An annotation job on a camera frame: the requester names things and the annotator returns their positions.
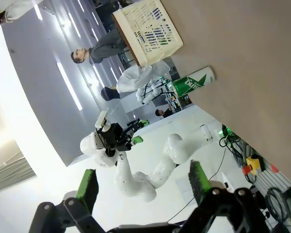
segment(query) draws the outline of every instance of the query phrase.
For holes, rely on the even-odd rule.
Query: screw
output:
[[[239,190],[239,191],[238,191],[238,195],[239,195],[239,196],[245,195],[245,191],[243,191],[242,189]]]
[[[214,189],[212,191],[212,194],[214,194],[214,195],[218,195],[219,193],[220,193],[219,189]]]

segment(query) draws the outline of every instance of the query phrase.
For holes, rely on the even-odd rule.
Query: person in black shirt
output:
[[[173,114],[173,112],[171,111],[171,106],[169,105],[168,109],[164,112],[163,110],[156,110],[155,111],[155,115],[162,116],[163,118],[169,117]]]

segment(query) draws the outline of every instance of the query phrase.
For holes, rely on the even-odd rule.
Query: white basket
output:
[[[183,42],[160,0],[143,0],[113,13],[140,66],[176,52]]]

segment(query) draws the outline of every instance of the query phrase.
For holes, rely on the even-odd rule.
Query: cylindrical container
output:
[[[187,77],[173,81],[173,90],[177,97],[214,82],[214,73],[210,67],[203,68]]]

